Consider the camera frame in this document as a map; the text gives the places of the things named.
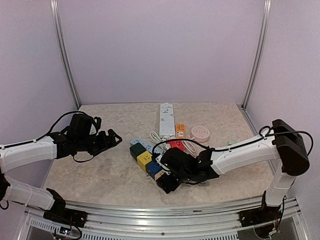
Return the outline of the beige cube socket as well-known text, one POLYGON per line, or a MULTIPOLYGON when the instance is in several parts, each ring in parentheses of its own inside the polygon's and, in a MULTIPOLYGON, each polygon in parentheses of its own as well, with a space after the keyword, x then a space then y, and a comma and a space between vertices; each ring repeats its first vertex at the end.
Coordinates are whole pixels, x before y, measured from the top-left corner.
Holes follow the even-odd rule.
POLYGON ((154 180, 157 181, 162 175, 165 175, 166 172, 164 170, 159 171, 154 175, 154 180))

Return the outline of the blue cube socket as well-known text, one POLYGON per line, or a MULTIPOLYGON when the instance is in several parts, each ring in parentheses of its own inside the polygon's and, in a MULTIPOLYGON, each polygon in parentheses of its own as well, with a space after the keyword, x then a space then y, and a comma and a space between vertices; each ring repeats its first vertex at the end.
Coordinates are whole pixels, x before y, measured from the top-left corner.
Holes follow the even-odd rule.
POLYGON ((151 161, 146 165, 146 172, 153 180, 155 180, 156 174, 159 173, 161 170, 162 167, 154 161, 151 161))

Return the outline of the dark green cube socket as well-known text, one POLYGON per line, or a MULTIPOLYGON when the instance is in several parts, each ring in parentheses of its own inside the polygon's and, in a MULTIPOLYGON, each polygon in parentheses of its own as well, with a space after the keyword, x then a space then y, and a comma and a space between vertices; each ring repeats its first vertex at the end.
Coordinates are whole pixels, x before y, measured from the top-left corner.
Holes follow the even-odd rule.
POLYGON ((144 152, 146 152, 146 148, 141 144, 141 143, 136 143, 134 145, 132 145, 129 148, 130 154, 133 157, 133 159, 137 162, 137 157, 141 154, 143 154, 144 152))

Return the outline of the yellow cube socket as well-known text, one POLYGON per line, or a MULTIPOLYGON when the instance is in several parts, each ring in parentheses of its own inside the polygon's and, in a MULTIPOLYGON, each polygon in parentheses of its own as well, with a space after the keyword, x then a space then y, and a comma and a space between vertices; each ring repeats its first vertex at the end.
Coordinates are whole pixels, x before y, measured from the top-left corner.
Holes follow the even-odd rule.
POLYGON ((152 154, 145 151, 137 156, 137 164, 144 171, 147 171, 147 165, 152 161, 152 154))

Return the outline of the mint green USB charger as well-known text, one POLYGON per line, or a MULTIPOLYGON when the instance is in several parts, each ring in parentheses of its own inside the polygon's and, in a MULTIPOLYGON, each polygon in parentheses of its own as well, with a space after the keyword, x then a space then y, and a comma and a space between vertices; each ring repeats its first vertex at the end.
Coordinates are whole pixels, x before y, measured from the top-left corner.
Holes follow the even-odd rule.
POLYGON ((234 145, 234 144, 237 144, 237 143, 238 143, 237 140, 230 140, 230 141, 227 142, 227 145, 231 146, 231 145, 234 145))

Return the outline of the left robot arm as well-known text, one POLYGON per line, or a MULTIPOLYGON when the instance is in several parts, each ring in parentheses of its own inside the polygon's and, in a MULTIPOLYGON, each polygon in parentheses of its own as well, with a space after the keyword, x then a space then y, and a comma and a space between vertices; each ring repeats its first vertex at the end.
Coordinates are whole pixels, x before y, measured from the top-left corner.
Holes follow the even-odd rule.
POLYGON ((0 199, 39 208, 63 223, 70 218, 65 200, 53 189, 31 186, 6 176, 11 170, 46 160, 75 157, 79 152, 91 158, 116 147, 122 138, 113 130, 101 130, 102 119, 83 111, 69 111, 71 121, 61 131, 53 131, 54 122, 44 135, 19 143, 0 147, 0 199))

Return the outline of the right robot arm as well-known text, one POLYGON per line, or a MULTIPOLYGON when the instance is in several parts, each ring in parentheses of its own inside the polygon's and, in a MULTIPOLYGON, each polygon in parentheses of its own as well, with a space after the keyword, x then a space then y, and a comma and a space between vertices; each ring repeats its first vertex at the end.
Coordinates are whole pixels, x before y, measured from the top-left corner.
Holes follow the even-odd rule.
POLYGON ((177 147, 166 150, 163 155, 153 151, 152 160, 164 171, 154 179, 169 194, 181 184, 198 185, 235 169, 280 160, 270 186, 262 195, 261 206, 255 212, 260 222, 266 222, 279 211, 296 177, 310 167, 312 151, 306 149, 303 135, 310 134, 294 130, 285 121, 276 119, 271 126, 262 127, 258 135, 245 141, 218 148, 201 145, 203 151, 196 157, 177 147))

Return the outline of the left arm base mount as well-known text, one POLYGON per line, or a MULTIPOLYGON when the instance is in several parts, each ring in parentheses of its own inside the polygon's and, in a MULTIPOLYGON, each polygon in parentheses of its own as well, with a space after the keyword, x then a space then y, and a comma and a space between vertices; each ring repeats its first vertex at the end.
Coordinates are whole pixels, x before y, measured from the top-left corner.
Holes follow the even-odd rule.
POLYGON ((81 210, 64 208, 62 210, 45 210, 43 218, 52 222, 83 228, 87 221, 88 213, 81 210))

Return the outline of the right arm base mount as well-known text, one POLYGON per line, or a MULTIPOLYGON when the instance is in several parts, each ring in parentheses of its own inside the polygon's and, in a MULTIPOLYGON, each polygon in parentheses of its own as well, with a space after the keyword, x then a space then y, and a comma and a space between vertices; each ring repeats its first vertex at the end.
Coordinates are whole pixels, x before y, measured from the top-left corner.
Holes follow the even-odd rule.
POLYGON ((282 213, 277 207, 258 207, 240 211, 238 215, 241 226, 244 228, 280 219, 282 213))

